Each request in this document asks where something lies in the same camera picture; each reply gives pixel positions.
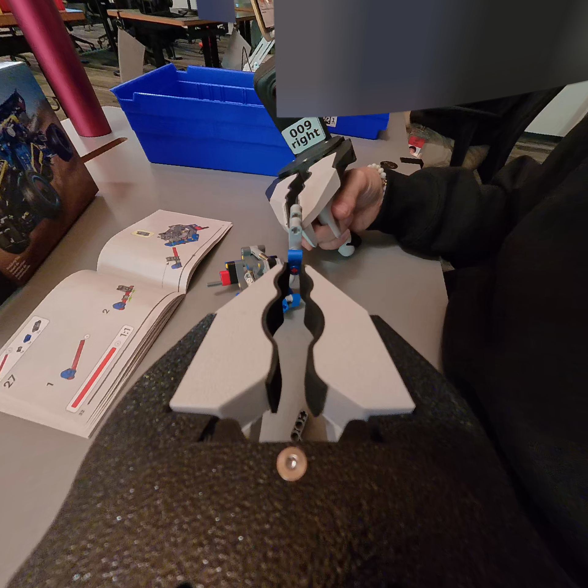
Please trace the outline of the lego vehicle assembly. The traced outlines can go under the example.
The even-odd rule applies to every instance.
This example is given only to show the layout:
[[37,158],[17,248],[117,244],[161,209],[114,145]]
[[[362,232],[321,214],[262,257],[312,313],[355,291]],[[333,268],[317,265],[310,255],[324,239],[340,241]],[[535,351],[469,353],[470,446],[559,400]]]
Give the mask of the lego vehicle assembly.
[[241,249],[241,259],[226,262],[225,269],[219,272],[219,280],[207,283],[207,287],[237,285],[239,291],[242,292],[276,266],[282,268],[283,265],[286,265],[286,268],[279,275],[277,283],[282,293],[282,309],[286,313],[300,306],[300,293],[294,292],[289,287],[288,260],[284,263],[275,255],[267,255],[264,245],[243,247]]

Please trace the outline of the magenta metal tumbler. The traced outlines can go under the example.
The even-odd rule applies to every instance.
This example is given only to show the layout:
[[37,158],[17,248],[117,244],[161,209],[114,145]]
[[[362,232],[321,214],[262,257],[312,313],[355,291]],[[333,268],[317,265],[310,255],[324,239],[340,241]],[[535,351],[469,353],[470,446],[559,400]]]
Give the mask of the magenta metal tumbler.
[[54,1],[10,1],[43,74],[79,136],[109,135],[111,127]]

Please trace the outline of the open lego instruction booklet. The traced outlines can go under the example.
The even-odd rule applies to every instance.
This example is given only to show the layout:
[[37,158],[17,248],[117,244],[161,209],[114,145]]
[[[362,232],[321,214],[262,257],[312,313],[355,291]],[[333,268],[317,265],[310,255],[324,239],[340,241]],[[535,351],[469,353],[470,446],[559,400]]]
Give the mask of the open lego instruction booklet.
[[113,236],[1,350],[1,412],[90,437],[231,227],[157,210]]

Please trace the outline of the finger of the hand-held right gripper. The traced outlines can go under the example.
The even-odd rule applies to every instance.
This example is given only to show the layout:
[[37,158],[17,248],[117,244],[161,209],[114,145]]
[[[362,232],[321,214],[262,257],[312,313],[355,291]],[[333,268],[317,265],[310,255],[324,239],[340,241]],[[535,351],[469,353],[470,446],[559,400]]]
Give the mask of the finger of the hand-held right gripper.
[[304,172],[294,175],[295,202],[301,208],[302,225],[310,225],[325,208],[341,185],[339,173],[334,166],[336,154],[320,159]]
[[299,204],[300,176],[276,178],[269,187],[269,203],[284,228],[289,227],[290,210]]

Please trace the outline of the red axle lego subassembly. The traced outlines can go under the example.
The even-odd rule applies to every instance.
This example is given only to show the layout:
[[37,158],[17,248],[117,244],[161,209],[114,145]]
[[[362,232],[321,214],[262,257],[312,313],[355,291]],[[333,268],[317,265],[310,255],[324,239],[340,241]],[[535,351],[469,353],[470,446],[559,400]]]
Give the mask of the red axle lego subassembly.
[[302,207],[295,203],[290,207],[288,220],[288,266],[289,266],[289,287],[296,287],[296,280],[300,274],[303,258],[303,227]]

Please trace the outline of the blue plastic bin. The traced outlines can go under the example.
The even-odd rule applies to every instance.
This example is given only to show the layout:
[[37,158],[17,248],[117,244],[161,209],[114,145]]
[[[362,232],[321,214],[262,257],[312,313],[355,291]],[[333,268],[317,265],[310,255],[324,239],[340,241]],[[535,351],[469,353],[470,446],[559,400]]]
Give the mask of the blue plastic bin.
[[296,139],[276,128],[258,77],[170,64],[112,92],[151,163],[276,177],[294,161]]

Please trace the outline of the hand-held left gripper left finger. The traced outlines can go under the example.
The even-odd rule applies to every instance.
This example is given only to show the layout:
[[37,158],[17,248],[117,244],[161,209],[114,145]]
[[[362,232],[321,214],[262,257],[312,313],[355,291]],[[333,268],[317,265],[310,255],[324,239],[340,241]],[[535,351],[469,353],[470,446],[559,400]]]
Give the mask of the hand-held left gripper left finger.
[[217,311],[170,401],[173,411],[243,428],[277,412],[282,374],[274,335],[284,296],[285,265],[277,264]]

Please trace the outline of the lego set box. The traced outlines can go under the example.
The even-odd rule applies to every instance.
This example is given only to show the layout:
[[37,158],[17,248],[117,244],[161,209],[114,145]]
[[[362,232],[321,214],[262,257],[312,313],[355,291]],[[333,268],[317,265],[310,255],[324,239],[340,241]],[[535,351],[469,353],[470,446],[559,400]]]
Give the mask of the lego set box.
[[22,286],[98,187],[23,62],[1,63],[1,281]]

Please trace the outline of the wooden display board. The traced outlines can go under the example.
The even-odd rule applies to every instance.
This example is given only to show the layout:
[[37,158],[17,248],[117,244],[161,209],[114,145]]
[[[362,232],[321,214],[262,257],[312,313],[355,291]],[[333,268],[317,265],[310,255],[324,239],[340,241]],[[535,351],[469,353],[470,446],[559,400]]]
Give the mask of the wooden display board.
[[268,59],[275,45],[274,1],[251,1],[251,5],[262,40],[251,55],[243,54],[242,71],[244,72],[255,72]]

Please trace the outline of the wooden desk black legs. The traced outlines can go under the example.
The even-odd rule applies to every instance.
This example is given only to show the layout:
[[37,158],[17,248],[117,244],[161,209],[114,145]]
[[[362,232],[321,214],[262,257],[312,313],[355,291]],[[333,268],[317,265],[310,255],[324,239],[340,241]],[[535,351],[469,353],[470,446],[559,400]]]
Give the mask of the wooden desk black legs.
[[148,40],[156,68],[166,64],[164,48],[175,40],[201,40],[205,66],[220,68],[217,37],[228,31],[224,23],[192,17],[143,14],[137,9],[109,9],[111,18],[131,26]]

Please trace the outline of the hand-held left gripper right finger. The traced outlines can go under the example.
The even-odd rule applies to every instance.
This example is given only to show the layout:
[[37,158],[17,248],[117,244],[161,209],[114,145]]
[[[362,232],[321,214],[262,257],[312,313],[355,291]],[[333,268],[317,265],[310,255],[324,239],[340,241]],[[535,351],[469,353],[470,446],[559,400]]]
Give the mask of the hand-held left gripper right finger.
[[307,351],[305,398],[337,442],[353,420],[410,414],[410,396],[369,313],[306,265],[301,273]]

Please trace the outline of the white cardboard sheet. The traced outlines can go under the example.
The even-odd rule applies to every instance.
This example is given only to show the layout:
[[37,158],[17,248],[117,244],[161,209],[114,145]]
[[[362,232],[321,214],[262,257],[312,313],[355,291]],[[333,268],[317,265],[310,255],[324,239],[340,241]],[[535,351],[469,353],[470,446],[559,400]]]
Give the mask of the white cardboard sheet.
[[118,29],[118,59],[121,82],[128,82],[143,74],[145,47],[131,34]]

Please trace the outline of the brown wooden stick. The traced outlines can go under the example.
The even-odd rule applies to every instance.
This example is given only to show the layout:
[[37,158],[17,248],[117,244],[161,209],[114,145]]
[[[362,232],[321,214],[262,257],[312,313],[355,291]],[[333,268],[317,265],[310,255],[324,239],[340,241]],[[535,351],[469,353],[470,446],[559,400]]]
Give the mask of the brown wooden stick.
[[126,142],[127,140],[128,140],[127,137],[118,137],[116,139],[113,139],[113,140],[105,143],[104,145],[101,145],[101,146],[93,149],[92,151],[84,154],[83,156],[80,157],[80,160],[82,163],[86,164],[90,160],[95,159],[99,155],[102,155],[102,154],[106,153],[107,151],[114,149],[116,146]]

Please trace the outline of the person's right hand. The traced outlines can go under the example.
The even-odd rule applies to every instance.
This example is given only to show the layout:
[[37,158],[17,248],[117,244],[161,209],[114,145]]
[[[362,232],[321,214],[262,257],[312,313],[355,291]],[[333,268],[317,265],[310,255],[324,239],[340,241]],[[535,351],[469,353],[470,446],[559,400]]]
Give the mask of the person's right hand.
[[351,232],[367,229],[379,214],[385,184],[385,173],[380,164],[347,170],[331,206],[341,235],[335,237],[328,226],[314,224],[318,246],[328,251],[338,249],[349,240]]

